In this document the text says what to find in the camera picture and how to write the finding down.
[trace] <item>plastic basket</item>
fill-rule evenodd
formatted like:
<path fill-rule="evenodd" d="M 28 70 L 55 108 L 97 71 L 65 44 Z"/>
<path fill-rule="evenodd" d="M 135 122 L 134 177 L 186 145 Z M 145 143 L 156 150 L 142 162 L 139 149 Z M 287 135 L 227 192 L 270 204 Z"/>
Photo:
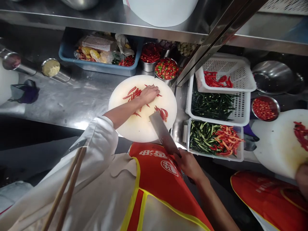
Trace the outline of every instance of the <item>plastic basket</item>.
<path fill-rule="evenodd" d="M 228 125 L 228 126 L 244 127 L 249 123 L 250 92 L 237 93 L 237 95 L 240 95 L 240 97 L 235 98 L 234 103 L 233 103 L 233 107 L 236 108 L 236 110 L 234 110 L 228 117 L 228 119 L 232 119 L 232 121 L 222 121 L 222 120 L 194 116 L 191 111 L 192 96 L 193 96 L 192 94 L 193 93 L 193 79 L 194 79 L 194 76 L 191 76 L 189 83 L 188 83 L 188 92 L 187 92 L 186 108 L 185 108 L 186 114 L 188 114 L 191 118 L 195 120 L 210 122 L 213 124 L 223 124 L 223 125 Z"/>
<path fill-rule="evenodd" d="M 83 36 L 83 32 L 76 28 L 65 28 L 60 49 L 59 57 L 63 61 L 74 63 L 84 70 L 103 72 L 109 74 L 134 76 L 136 73 L 138 61 L 141 55 L 144 38 L 138 36 L 127 36 L 130 44 L 134 44 L 137 48 L 135 54 L 135 63 L 130 67 L 118 66 L 113 64 L 104 64 L 97 62 L 90 62 L 85 60 L 78 60 L 74 57 L 74 51 L 76 50 L 76 43 Z"/>
<path fill-rule="evenodd" d="M 237 162 L 242 162 L 244 160 L 244 142 L 241 142 L 240 145 L 237 148 L 237 155 L 236 157 L 231 155 L 231 156 L 215 156 L 215 155 L 211 155 L 211 154 L 205 154 L 205 153 L 200 153 L 200 152 L 196 152 L 192 149 L 189 148 L 189 139 L 190 139 L 190 126 L 192 123 L 192 120 L 194 120 L 193 118 L 190 118 L 189 120 L 187 120 L 187 128 L 186 128 L 186 147 L 187 147 L 187 151 L 196 154 L 196 155 L 200 155 L 200 156 L 206 156 L 206 157 L 212 157 L 212 158 L 217 158 L 217 159 L 224 159 L 224 160 L 229 160 L 229 161 L 237 161 Z M 238 127 L 238 126 L 234 126 L 233 127 L 234 130 L 236 131 L 238 137 L 240 139 L 244 139 L 244 129 L 243 127 Z"/>
<path fill-rule="evenodd" d="M 233 88 L 210 87 L 205 83 L 204 71 L 217 72 L 217 80 L 222 76 L 230 76 Z M 238 92 L 252 92 L 257 85 L 249 65 L 241 58 L 210 58 L 197 72 L 197 86 L 199 92 L 234 94 Z"/>

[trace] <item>blue plastic bin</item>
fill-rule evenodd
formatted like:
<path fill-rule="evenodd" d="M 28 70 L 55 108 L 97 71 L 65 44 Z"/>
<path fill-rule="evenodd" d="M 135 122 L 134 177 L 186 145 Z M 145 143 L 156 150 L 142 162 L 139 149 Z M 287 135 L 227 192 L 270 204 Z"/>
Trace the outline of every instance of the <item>blue plastic bin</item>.
<path fill-rule="evenodd" d="M 66 27 L 64 35 L 61 40 L 59 57 L 63 61 L 74 63 L 77 66 L 81 67 L 84 70 L 103 72 L 109 74 L 125 75 L 125 76 L 134 76 L 136 73 L 138 61 L 141 55 L 142 46 L 143 46 L 143 37 L 138 36 L 127 36 L 130 44 L 134 44 L 134 47 L 137 47 L 137 52 L 135 54 L 135 63 L 133 66 L 124 67 L 113 64 L 104 64 L 97 62 L 90 62 L 85 60 L 78 60 L 74 57 L 74 51 L 77 49 L 76 44 L 78 40 L 83 36 L 83 31 L 77 28 Z"/>

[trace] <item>metal shelf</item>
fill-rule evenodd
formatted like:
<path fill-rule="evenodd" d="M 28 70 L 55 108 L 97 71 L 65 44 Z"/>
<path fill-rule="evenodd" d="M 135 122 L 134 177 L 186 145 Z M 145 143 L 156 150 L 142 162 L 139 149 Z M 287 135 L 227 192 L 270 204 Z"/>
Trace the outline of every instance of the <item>metal shelf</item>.
<path fill-rule="evenodd" d="M 201 44 L 209 33 L 205 16 L 210 7 L 199 1 L 192 15 L 173 27 L 154 27 L 141 20 L 122 0 L 100 1 L 94 9 L 77 11 L 58 1 L 0 1 L 0 20 L 10 24 L 116 32 L 127 35 Z"/>
<path fill-rule="evenodd" d="M 307 56 L 307 36 L 308 19 L 305 16 L 258 12 L 227 45 Z"/>

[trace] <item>white sleeve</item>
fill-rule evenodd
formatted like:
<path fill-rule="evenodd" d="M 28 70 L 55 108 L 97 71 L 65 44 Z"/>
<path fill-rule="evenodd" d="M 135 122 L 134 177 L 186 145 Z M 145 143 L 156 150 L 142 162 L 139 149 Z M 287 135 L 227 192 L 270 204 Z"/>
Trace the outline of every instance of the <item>white sleeve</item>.
<path fill-rule="evenodd" d="M 83 139 L 87 139 L 84 145 L 87 150 L 78 174 L 74 194 L 108 168 L 114 158 L 112 154 L 117 147 L 118 134 L 113 128 L 112 121 L 105 116 L 100 116 L 89 124 L 76 143 Z M 74 150 L 63 157 L 37 186 L 0 216 L 0 227 L 4 228 L 3 230 L 8 230 L 17 220 L 21 222 L 27 217 L 31 219 L 25 219 L 25 222 L 35 222 L 40 215 L 44 214 L 43 211 L 50 210 L 76 152 L 77 150 Z"/>

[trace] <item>white plastic basket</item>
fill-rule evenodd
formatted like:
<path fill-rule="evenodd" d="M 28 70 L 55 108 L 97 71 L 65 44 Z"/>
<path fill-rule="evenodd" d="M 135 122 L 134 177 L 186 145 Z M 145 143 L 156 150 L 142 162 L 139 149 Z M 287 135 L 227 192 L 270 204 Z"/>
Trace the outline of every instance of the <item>white plastic basket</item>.
<path fill-rule="evenodd" d="M 191 118 L 195 120 L 206 121 L 206 122 L 210 122 L 213 124 L 223 124 L 223 125 L 228 125 L 228 126 L 244 127 L 249 123 L 250 92 L 237 93 L 237 95 L 240 95 L 240 97 L 236 97 L 232 105 L 234 108 L 236 108 L 236 110 L 234 110 L 228 117 L 228 119 L 232 119 L 232 121 L 222 121 L 222 120 L 194 116 L 191 110 L 192 109 L 192 97 L 193 97 L 193 94 L 192 94 L 193 93 L 193 78 L 194 76 L 192 75 L 188 83 L 188 92 L 187 92 L 186 108 L 185 108 L 186 114 L 188 114 Z"/>
<path fill-rule="evenodd" d="M 233 88 L 210 87 L 205 83 L 204 71 L 217 72 L 216 80 L 230 76 Z M 212 57 L 196 72 L 199 92 L 234 94 L 252 92 L 257 85 L 250 66 L 241 58 Z"/>
<path fill-rule="evenodd" d="M 211 154 L 205 154 L 205 153 L 200 153 L 200 152 L 196 152 L 192 149 L 189 148 L 189 139 L 190 139 L 190 126 L 192 123 L 192 118 L 190 118 L 189 120 L 187 120 L 187 128 L 186 128 L 186 146 L 187 146 L 187 151 L 191 152 L 193 154 L 196 155 L 200 155 L 200 156 L 206 156 L 206 157 L 212 157 L 212 158 L 217 158 L 217 159 L 224 159 L 224 160 L 229 160 L 229 161 L 237 161 L 237 162 L 242 162 L 244 160 L 244 142 L 241 142 L 240 145 L 237 148 L 237 155 L 236 157 L 231 155 L 231 156 L 215 156 L 215 155 L 211 155 Z M 234 126 L 233 129 L 236 131 L 238 137 L 240 139 L 244 139 L 244 129 L 243 127 L 238 127 L 238 126 Z"/>
<path fill-rule="evenodd" d="M 308 15 L 307 0 L 269 0 L 260 12 Z"/>

